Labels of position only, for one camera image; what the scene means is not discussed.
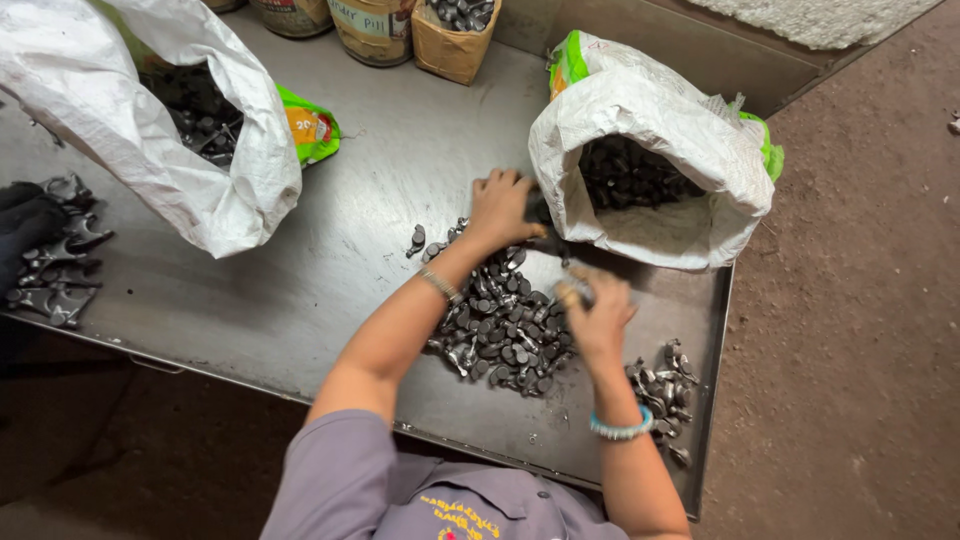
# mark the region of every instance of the steel table surface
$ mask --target steel table surface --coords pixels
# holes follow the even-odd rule
[[[403,255],[414,225],[426,228],[427,242],[443,239],[468,214],[472,179],[495,166],[532,170],[527,137],[547,104],[547,72],[542,58],[493,42],[465,87],[412,61],[367,67],[342,50],[335,33],[285,39],[263,29],[252,10],[224,20],[277,82],[332,110],[352,137],[304,171],[297,208],[265,245],[214,260],[104,169],[73,148],[54,148],[16,107],[0,110],[0,179],[39,182],[75,170],[107,202],[99,225],[118,235],[95,252],[106,286],[70,333],[309,403],[357,327],[419,268],[418,258]],[[633,283],[640,311],[627,331],[624,363],[658,357],[667,339],[679,337],[706,383],[693,407],[693,426],[702,429],[686,430],[679,441],[701,463],[694,473],[669,464],[695,519],[732,270],[688,275],[586,246],[574,255]],[[521,270],[547,293],[563,274],[556,257],[536,252]],[[422,356],[400,388],[396,428],[595,488],[591,410],[579,360],[558,374],[545,399],[532,399],[462,380],[442,359]]]

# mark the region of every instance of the can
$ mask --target can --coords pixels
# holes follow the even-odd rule
[[[204,0],[204,3],[214,13],[229,13],[246,6],[247,0]]]
[[[416,0],[327,0],[347,53],[367,65],[388,67],[410,60],[410,18]]]
[[[284,37],[311,37],[329,30],[326,0],[250,0],[267,30]]]

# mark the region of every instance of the woven plastic bag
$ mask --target woven plastic bag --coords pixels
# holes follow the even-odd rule
[[[731,265],[770,211],[782,169],[766,124],[636,49],[576,30],[550,72],[552,101],[529,148],[560,236],[688,272]],[[585,144],[612,134],[661,154],[707,195],[598,216],[578,162]]]
[[[229,171],[184,147],[139,83],[157,58],[206,61],[244,113]],[[300,161],[275,84],[200,0],[0,2],[0,89],[216,258],[263,244],[297,204]]]

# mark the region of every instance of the gloved hand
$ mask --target gloved hand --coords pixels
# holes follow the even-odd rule
[[[37,184],[0,189],[0,294],[16,287],[23,252],[56,238],[66,220],[60,205]]]

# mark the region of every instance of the gray uniform shirt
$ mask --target gray uniform shirt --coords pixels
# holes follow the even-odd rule
[[[626,540],[582,494],[525,471],[399,454],[379,416],[305,426],[260,538]]]

